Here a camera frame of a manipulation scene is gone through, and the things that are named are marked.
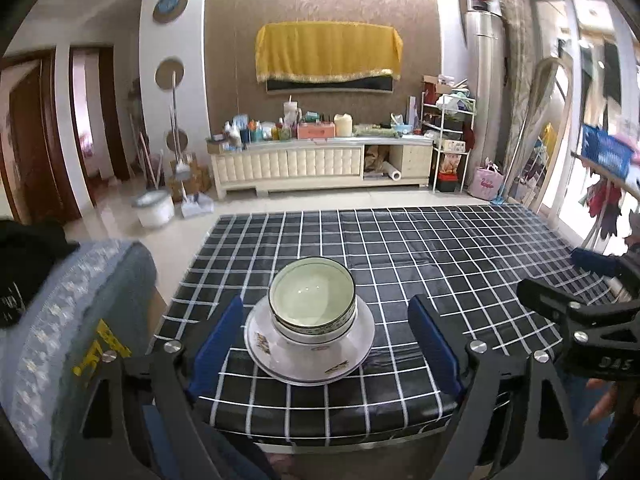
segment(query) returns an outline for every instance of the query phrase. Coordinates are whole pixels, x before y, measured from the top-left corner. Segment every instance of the hand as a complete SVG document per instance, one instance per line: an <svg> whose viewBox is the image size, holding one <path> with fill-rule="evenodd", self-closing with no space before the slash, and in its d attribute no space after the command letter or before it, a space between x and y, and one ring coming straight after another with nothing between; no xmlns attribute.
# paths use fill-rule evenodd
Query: hand
<svg viewBox="0 0 640 480"><path fill-rule="evenodd" d="M589 379L587 382L588 389L601 388L607 384L602 379ZM618 401L618 383L613 383L609 391L602 396L598 403L591 410L591 413L584 421L584 425L600 422L616 410ZM636 399L634 404L634 413L640 416L640 398Z"/></svg>

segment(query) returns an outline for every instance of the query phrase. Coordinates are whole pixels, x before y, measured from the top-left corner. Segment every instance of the flamingo bag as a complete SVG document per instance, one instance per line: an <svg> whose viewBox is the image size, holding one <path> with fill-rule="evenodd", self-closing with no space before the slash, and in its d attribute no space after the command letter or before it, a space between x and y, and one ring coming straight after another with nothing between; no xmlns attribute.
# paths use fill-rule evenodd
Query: flamingo bag
<svg viewBox="0 0 640 480"><path fill-rule="evenodd" d="M493 200L498 196L503 180L504 175L500 173L498 167L487 159L484 168L482 166L476 168L468 193L482 200Z"/></svg>

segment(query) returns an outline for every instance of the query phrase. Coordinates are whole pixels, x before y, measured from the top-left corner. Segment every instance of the white cabinet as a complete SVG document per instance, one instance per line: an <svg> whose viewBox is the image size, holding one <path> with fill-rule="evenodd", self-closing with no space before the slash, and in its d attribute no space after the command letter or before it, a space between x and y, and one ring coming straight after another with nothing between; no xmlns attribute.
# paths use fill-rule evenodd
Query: white cabinet
<svg viewBox="0 0 640 480"><path fill-rule="evenodd" d="M211 155L214 185L222 200L231 189L254 188L259 194L277 190L338 187L397 186L429 183L431 146L393 145L391 153L402 171L390 178L363 179L365 145L372 139L336 139L332 142L270 142L244 152Z"/></svg>

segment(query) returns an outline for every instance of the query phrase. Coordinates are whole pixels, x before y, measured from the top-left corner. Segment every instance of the blue gripper pad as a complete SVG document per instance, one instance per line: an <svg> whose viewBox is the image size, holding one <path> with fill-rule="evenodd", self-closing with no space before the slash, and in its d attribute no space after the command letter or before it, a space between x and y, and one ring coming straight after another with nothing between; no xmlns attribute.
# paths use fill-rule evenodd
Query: blue gripper pad
<svg viewBox="0 0 640 480"><path fill-rule="evenodd" d="M440 390L459 398L465 391L462 374L468 369L466 338L448 330L446 318L440 317L424 295L411 298L407 314L409 327Z"/></svg>
<svg viewBox="0 0 640 480"><path fill-rule="evenodd" d="M580 247L571 251L571 261L576 267L610 278L613 278L618 270L616 256L604 256Z"/></svg>
<svg viewBox="0 0 640 480"><path fill-rule="evenodd" d="M188 387L188 392L192 396L197 397L211 392L218 384L218 373L241 326L242 299L236 296L196 354Z"/></svg>

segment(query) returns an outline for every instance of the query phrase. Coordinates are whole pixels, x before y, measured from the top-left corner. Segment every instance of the white bucket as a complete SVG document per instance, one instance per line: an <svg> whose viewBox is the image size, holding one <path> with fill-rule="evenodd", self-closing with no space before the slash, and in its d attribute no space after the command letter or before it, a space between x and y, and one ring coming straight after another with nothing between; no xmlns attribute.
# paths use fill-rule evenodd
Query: white bucket
<svg viewBox="0 0 640 480"><path fill-rule="evenodd" d="M164 190L147 191L133 201L142 227L161 227L175 215L174 201Z"/></svg>

